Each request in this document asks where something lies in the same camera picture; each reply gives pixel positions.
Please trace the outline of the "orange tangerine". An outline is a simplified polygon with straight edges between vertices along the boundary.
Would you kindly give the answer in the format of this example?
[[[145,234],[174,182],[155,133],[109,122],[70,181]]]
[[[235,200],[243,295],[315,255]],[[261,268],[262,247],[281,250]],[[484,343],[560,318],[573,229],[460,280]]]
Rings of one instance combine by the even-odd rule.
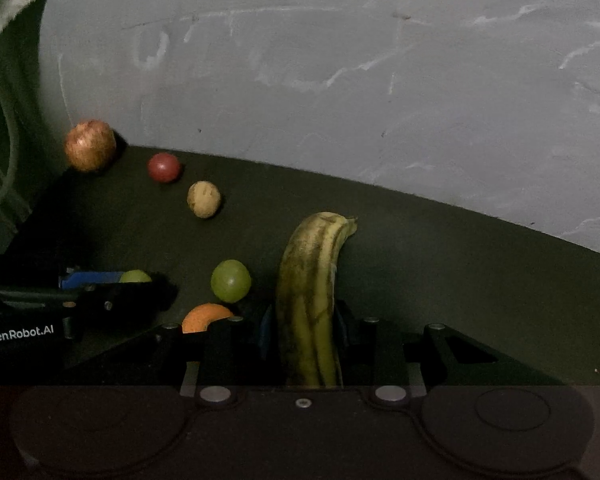
[[[205,332],[211,323],[233,316],[234,313],[230,309],[220,304],[200,304],[183,318],[182,332],[184,334]]]

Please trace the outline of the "green grape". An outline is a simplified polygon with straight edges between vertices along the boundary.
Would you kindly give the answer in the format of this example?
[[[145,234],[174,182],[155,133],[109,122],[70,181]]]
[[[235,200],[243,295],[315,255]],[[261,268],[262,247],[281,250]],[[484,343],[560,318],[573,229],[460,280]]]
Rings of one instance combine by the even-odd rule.
[[[129,270],[120,275],[120,283],[150,283],[151,276],[143,270]]]
[[[234,304],[248,294],[251,287],[251,275],[240,261],[224,260],[213,270],[210,285],[212,292],[219,300]]]

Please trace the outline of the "spotted dark banana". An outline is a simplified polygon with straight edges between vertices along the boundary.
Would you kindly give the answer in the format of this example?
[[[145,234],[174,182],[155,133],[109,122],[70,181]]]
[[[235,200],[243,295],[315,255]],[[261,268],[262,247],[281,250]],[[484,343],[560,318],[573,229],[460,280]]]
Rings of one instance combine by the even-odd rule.
[[[276,313],[294,371],[289,385],[337,389],[341,372],[332,345],[335,278],[340,250],[358,219],[321,211],[292,232],[279,265]]]

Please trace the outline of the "tan walnut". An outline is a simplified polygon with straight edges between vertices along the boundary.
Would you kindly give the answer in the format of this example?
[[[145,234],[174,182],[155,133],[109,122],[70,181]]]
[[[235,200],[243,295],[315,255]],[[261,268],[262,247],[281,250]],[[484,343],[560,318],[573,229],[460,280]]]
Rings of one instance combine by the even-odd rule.
[[[221,203],[219,189],[209,181],[197,181],[187,192],[187,205],[197,218],[207,219],[215,215]]]

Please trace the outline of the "small red tomato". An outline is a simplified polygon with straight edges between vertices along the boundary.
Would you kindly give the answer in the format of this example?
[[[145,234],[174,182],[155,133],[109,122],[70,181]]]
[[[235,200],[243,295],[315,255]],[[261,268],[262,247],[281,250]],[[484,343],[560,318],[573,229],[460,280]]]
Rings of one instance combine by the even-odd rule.
[[[174,181],[181,172],[181,163],[170,153],[157,153],[148,160],[148,176],[158,183]]]

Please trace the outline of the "red brown apple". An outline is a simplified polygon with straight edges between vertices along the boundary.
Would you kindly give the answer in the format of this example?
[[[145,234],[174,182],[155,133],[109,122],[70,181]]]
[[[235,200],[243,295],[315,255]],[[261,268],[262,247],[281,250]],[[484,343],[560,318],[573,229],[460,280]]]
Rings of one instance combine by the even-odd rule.
[[[64,141],[69,164],[83,172],[96,170],[106,164],[116,147],[114,130],[98,119],[79,122],[67,133]]]

